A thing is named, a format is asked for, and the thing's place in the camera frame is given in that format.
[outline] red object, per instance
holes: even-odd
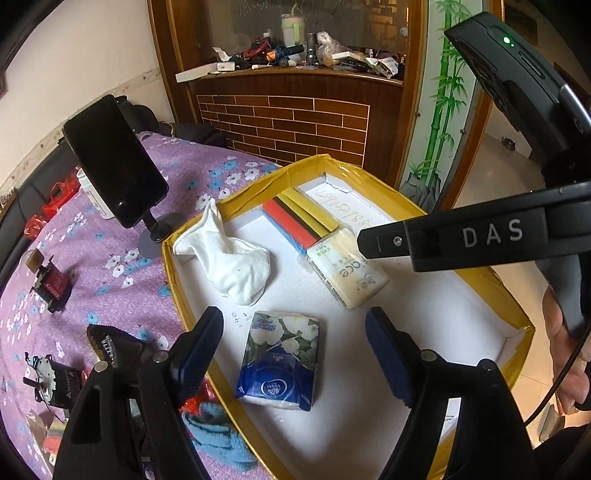
[[[41,215],[33,215],[25,225],[23,233],[29,240],[35,240],[46,225],[47,220]]]
[[[306,250],[308,250],[318,241],[289,213],[281,208],[281,206],[274,199],[263,203],[262,209],[267,215],[273,218],[273,220],[275,220],[283,228],[283,230],[289,233],[293,240],[298,242]]]
[[[66,291],[68,279],[57,269],[57,267],[55,267],[51,269],[49,275],[43,280],[43,286],[56,300],[59,300]]]
[[[193,415],[199,415],[199,405],[203,402],[217,402],[217,395],[207,378],[201,382],[201,386],[193,398],[189,398],[179,411],[186,411]]]
[[[245,51],[242,52],[244,58],[251,59],[253,57],[258,57],[261,53],[263,53],[266,49],[271,48],[269,42],[265,40],[258,48],[252,48],[252,45],[248,47]]]
[[[76,170],[70,173],[64,181],[57,182],[51,189],[50,201],[42,208],[48,219],[55,217],[56,213],[80,190],[80,182],[76,177]]]

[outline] plastic bag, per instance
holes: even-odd
[[[342,51],[347,51],[348,48],[342,46],[336,40],[333,40],[333,38],[328,35],[327,32],[320,32],[318,35],[316,35],[316,37],[318,38],[318,43],[320,44],[320,47],[318,47],[318,51],[316,52],[320,63],[322,65],[326,65],[327,67],[334,67],[337,65],[339,61],[333,60],[332,55]]]
[[[33,215],[25,225],[23,233],[29,240],[35,240],[46,225],[47,220],[41,215]]]
[[[57,182],[51,189],[50,201],[41,207],[46,217],[51,220],[56,213],[80,190],[80,181],[76,177],[77,169],[70,173],[64,181]]]

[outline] smartphone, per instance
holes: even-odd
[[[112,95],[68,120],[63,134],[90,182],[125,228],[135,226],[166,197],[168,183]]]

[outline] white bottle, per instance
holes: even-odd
[[[86,176],[86,173],[84,173],[84,170],[78,170],[76,177],[78,178],[78,181],[80,181],[80,188],[84,193],[86,193],[86,196],[89,198],[92,205],[94,205],[95,208],[99,211],[100,216],[103,217],[105,220],[114,218],[115,215],[113,215],[111,210],[109,210],[109,207],[107,207],[105,201],[100,197],[99,193],[96,191],[96,188],[94,188],[94,186]]]

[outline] white container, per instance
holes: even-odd
[[[78,181],[80,181],[80,188],[84,191],[84,193],[86,193],[86,196],[89,198],[92,205],[94,205],[99,211],[100,216],[105,220],[114,218],[115,215],[113,215],[111,210],[109,210],[109,207],[107,207],[105,201],[100,197],[99,193],[96,191],[96,188],[94,188],[93,184],[86,176],[86,173],[84,173],[84,170],[78,170],[76,177],[78,178]]]
[[[283,30],[283,42],[286,47],[294,45],[304,45],[306,34],[304,29],[304,19],[294,17],[293,14],[281,16],[281,29]]]

